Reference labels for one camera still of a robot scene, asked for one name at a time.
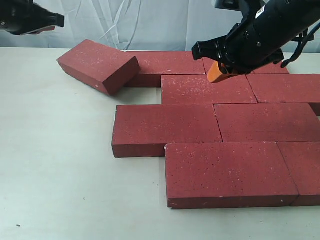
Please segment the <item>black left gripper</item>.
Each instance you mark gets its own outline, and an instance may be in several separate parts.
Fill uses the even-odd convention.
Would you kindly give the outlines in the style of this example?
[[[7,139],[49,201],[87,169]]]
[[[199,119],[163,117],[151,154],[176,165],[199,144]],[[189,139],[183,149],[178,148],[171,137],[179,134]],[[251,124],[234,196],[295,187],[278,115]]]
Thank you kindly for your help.
[[[2,0],[0,29],[15,36],[39,35],[65,26],[65,17],[32,0]]]

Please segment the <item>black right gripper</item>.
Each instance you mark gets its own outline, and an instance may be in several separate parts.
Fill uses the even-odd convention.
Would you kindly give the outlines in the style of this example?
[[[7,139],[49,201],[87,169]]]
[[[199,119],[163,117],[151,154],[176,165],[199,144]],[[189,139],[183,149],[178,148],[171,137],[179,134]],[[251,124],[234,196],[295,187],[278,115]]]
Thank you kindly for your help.
[[[320,28],[318,0],[269,0],[258,11],[241,13],[243,19],[227,35],[198,41],[192,47],[194,60],[214,60],[207,73],[210,83],[270,63],[281,62],[284,68],[298,59]]]

